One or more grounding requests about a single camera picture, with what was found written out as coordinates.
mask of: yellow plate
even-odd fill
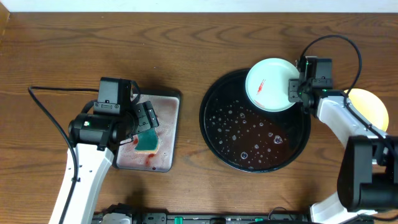
[[[362,90],[352,89],[348,98],[354,107],[378,129],[383,131],[388,127],[388,112],[384,103],[373,93]]]

